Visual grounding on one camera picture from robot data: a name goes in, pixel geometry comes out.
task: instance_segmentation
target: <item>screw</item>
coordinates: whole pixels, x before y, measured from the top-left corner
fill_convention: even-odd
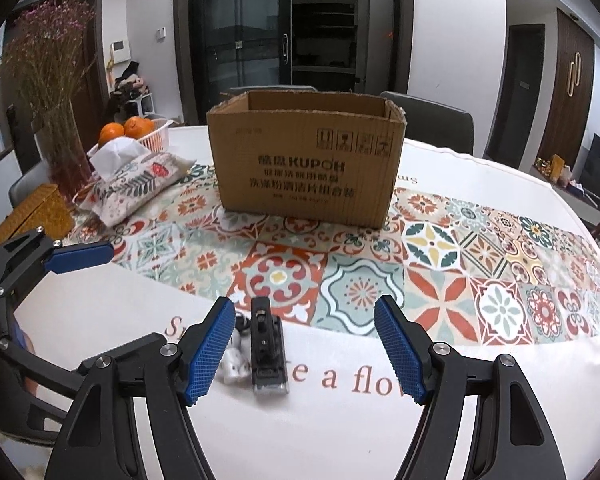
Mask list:
[[[446,343],[434,343],[433,351],[438,355],[449,355],[451,348]]]
[[[175,355],[178,351],[178,345],[174,343],[167,343],[166,345],[162,345],[160,348],[160,355],[164,355],[165,357],[170,357]]]
[[[111,364],[111,357],[108,355],[102,355],[96,359],[96,366],[98,368],[106,368]]]
[[[505,366],[513,366],[514,364],[516,364],[516,360],[509,354],[502,354],[500,356],[500,362]]]

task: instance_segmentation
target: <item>gray chair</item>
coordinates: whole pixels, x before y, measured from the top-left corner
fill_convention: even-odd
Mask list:
[[[47,184],[49,182],[51,181],[49,180],[48,165],[44,160],[41,160],[9,188],[11,206],[16,209],[40,184]]]
[[[404,110],[407,139],[474,154],[474,120],[470,113],[396,92],[382,92],[381,96]]]
[[[263,86],[235,86],[233,88],[229,88],[227,94],[233,96],[237,96],[240,94],[244,94],[249,90],[299,90],[305,92],[317,92],[317,90],[312,86],[302,86],[302,85],[263,85]]]

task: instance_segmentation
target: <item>orange fruit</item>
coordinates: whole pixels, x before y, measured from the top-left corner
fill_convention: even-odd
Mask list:
[[[151,119],[142,117],[131,117],[125,123],[125,135],[138,140],[147,136],[154,130],[154,122]]]
[[[124,134],[125,128],[122,124],[105,124],[100,130],[100,137],[98,137],[98,145],[102,147],[110,140],[115,139],[116,137],[122,137]]]

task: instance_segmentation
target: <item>glass vase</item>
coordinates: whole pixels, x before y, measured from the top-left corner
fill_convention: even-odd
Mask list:
[[[71,101],[66,100],[41,113],[38,132],[40,152],[49,166],[49,178],[58,186],[68,205],[91,178],[91,169],[75,125]]]

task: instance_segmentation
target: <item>floral tile pattern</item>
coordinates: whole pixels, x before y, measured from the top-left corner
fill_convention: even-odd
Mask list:
[[[451,218],[446,212],[446,202],[447,200],[440,195],[397,187],[394,193],[393,206],[406,221],[425,221],[442,227],[449,227]]]
[[[429,222],[407,222],[402,241],[408,259],[433,270],[461,269],[453,231]]]
[[[533,344],[516,283],[471,278],[470,284],[482,344]]]
[[[478,317],[469,279],[459,270],[405,267],[404,313],[420,323],[434,341],[475,345]]]
[[[403,305],[402,264],[329,254],[311,325],[331,330],[342,327],[344,332],[369,335],[375,330],[374,305],[383,294]]]
[[[498,242],[481,233],[462,228],[454,229],[460,245],[460,263],[469,276],[513,281],[506,254]]]
[[[420,190],[397,187],[372,230],[227,212],[214,168],[196,165],[113,228],[74,219],[68,242],[108,240],[132,272],[242,309],[267,294],[282,319],[320,329],[377,336],[373,306],[390,294],[456,345],[600,335],[600,257],[588,240]]]

